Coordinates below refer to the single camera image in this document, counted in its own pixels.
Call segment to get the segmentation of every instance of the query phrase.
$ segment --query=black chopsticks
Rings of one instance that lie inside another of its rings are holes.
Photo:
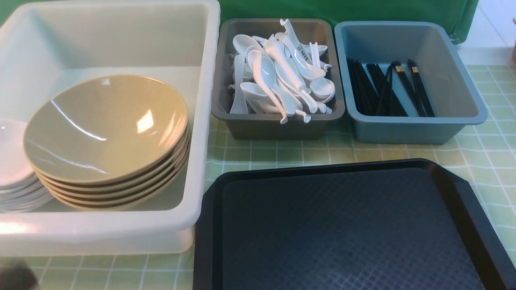
[[[425,109],[426,116],[435,117],[436,115],[430,105],[430,100],[428,99],[428,94],[426,93],[425,86],[423,85],[423,80],[421,79],[417,64],[413,60],[409,59],[408,66],[412,75],[412,81],[414,82],[415,93],[418,95],[420,102]]]
[[[367,72],[364,66],[356,60],[347,58],[347,64],[354,100],[357,110],[361,114],[384,117],[408,116],[393,90],[395,72],[417,115],[419,117],[435,117],[420,70],[414,61],[408,61],[408,70],[411,73],[413,86],[399,61],[392,62],[385,74],[376,63],[366,64]]]

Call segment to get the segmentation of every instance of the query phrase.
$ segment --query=white plate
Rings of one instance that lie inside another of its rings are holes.
[[[46,193],[48,192],[48,189],[46,187],[44,187],[42,184],[41,184],[41,187],[26,194],[26,195],[23,195],[23,196],[19,196],[19,197],[14,197],[14,198],[11,198],[11,199],[1,199],[0,200],[0,207],[2,206],[11,206],[11,205],[16,205],[16,204],[21,204],[21,203],[24,203],[24,202],[28,202],[28,201],[31,201],[31,200],[34,200],[42,195],[45,195]]]
[[[19,182],[10,184],[8,186],[0,186],[0,191],[2,190],[19,190],[24,188],[25,186],[32,184],[34,181],[38,180],[38,176],[36,173],[32,173],[29,177],[25,178],[24,180],[20,180]]]
[[[49,198],[49,195],[52,196],[49,191],[46,188],[41,188],[41,190],[38,190],[38,194],[32,197],[31,199],[20,201],[20,202],[13,202],[13,203],[0,203],[0,210],[17,210],[19,208],[24,207],[32,207],[35,205],[40,204],[43,200],[46,200]]]
[[[30,184],[24,185],[20,189],[16,190],[0,190],[0,199],[9,199],[14,197],[24,196],[28,193],[33,192],[34,190],[41,187],[41,182],[36,180]]]
[[[0,186],[6,187],[28,178],[33,170],[23,151],[24,122],[0,119]]]

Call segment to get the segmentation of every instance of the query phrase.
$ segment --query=green checkered tablecloth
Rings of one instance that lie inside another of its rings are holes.
[[[444,145],[365,144],[349,122],[333,124],[316,141],[239,141],[212,118],[206,183],[229,171],[426,158],[468,180],[516,263],[516,68],[468,66],[489,109]],[[183,254],[27,258],[52,290],[192,289],[193,248]]]

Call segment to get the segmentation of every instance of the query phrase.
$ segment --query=stack of plates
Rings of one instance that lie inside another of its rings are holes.
[[[50,193],[81,210],[123,210],[159,194],[186,163],[181,95],[160,81],[116,75],[46,103],[25,130],[27,158]]]
[[[23,153],[26,124],[0,119],[0,211],[29,212],[53,199]]]

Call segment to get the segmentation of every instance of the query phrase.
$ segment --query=black serving tray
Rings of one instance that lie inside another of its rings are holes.
[[[516,287],[469,183],[426,159],[220,176],[193,276],[193,290]]]

